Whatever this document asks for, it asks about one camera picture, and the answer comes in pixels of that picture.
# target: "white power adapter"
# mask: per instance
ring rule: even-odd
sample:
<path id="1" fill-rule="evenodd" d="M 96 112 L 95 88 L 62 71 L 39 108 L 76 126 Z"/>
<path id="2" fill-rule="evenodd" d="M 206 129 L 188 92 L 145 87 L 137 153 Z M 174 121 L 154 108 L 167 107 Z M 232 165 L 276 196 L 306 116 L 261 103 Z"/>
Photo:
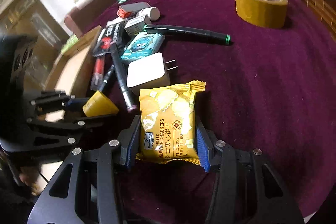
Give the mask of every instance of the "white power adapter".
<path id="1" fill-rule="evenodd" d="M 136 95 L 140 94 L 140 89 L 153 89 L 169 85 L 169 74 L 160 52 L 135 60 L 128 66 L 127 86 Z"/>

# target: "maroon tablecloth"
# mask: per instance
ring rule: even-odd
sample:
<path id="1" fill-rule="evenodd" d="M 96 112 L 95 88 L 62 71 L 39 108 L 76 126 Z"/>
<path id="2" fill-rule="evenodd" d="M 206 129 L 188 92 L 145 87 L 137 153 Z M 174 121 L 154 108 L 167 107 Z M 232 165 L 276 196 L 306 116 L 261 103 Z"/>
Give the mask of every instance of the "maroon tablecloth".
<path id="1" fill-rule="evenodd" d="M 267 153 L 304 216 L 319 208 L 336 181 L 336 44 L 300 1 L 288 0 L 285 26 L 266 29 L 238 17 L 235 0 L 147 1 L 159 8 L 161 24 L 231 35 L 232 46 L 167 37 L 160 49 L 177 59 L 172 84 L 206 81 L 196 112 L 206 128 L 234 148 Z M 108 8 L 88 28 L 116 18 Z M 110 99 L 121 109 L 113 132 L 133 115 L 115 85 Z M 136 162 L 121 179 L 125 208 L 162 223 L 204 223 L 213 174 L 193 164 Z"/>

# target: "wooden cabinet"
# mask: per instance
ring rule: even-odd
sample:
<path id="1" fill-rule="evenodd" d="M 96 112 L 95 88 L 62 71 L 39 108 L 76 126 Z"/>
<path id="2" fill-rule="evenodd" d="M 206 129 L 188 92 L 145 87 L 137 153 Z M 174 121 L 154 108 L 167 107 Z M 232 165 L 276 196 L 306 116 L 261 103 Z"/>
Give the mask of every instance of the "wooden cabinet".
<path id="1" fill-rule="evenodd" d="M 24 87 L 43 89 L 68 34 L 39 0 L 14 0 L 0 15 L 0 32 L 36 39 Z"/>

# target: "packing tape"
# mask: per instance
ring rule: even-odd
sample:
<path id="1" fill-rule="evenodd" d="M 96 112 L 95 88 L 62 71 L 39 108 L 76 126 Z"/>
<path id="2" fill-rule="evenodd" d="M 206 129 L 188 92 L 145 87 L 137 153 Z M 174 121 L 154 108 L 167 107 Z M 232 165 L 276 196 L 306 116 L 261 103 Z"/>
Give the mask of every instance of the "packing tape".
<path id="1" fill-rule="evenodd" d="M 239 17 L 253 25 L 282 28 L 285 24 L 288 0 L 236 0 Z"/>

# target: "cheese sandwich crackers package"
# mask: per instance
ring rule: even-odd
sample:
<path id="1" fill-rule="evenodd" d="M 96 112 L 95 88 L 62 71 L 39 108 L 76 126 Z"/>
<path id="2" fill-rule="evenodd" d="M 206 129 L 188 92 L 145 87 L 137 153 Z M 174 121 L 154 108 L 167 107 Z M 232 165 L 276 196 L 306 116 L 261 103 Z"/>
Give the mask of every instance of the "cheese sandwich crackers package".
<path id="1" fill-rule="evenodd" d="M 180 159 L 200 164 L 194 148 L 194 104 L 196 92 L 204 90 L 205 82 L 197 80 L 140 90 L 139 160 L 165 164 Z"/>

